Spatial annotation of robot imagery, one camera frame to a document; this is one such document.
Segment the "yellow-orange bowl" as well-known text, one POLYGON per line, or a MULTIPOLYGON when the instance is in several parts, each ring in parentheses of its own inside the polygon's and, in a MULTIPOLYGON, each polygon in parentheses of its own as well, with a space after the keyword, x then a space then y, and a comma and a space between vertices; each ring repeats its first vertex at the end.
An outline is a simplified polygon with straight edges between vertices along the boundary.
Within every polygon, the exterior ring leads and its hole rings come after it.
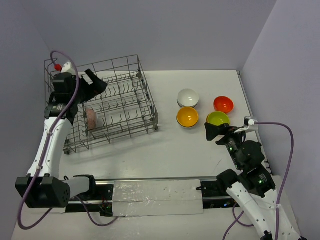
POLYGON ((176 115, 177 122, 186 123, 186 122, 198 122, 199 114, 192 107, 182 107, 176 115))

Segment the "pink speckled bowl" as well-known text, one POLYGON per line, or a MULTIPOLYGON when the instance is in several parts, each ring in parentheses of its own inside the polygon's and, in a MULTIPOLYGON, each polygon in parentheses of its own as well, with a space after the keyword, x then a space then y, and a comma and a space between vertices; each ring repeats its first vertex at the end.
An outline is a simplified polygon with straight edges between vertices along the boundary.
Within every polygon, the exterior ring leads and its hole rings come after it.
POLYGON ((91 131, 97 127, 97 114, 92 108, 86 108, 85 114, 87 118, 87 129, 91 131))

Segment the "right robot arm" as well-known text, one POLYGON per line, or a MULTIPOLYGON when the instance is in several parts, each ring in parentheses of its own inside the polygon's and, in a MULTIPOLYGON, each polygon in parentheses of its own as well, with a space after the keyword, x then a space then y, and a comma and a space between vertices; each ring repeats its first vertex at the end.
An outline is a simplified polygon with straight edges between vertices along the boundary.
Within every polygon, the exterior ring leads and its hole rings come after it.
POLYGON ((242 127, 206 122, 204 124, 207 141, 216 141, 218 146, 225 146, 237 174, 228 169, 217 176, 217 190, 229 195, 242 209, 254 226, 261 240, 301 240, 303 237, 291 224, 281 205, 284 184, 277 189, 270 172, 263 166, 265 155, 262 144, 247 140, 246 134, 255 132, 262 125, 252 117, 246 117, 242 127))

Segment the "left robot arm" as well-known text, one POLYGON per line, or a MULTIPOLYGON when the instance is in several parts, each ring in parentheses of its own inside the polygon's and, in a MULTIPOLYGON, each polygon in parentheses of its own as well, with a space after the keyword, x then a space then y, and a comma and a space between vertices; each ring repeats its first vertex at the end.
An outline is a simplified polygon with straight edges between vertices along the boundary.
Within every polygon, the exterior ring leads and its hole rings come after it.
POLYGON ((73 128, 78 106, 102 94, 108 84, 90 69, 85 71, 91 83, 70 72, 51 78, 53 92, 44 110, 44 131, 35 160, 25 177, 18 177, 15 188, 30 209, 65 208, 71 198, 81 194, 93 199, 98 193, 91 175, 59 179, 59 167, 67 136, 73 128))

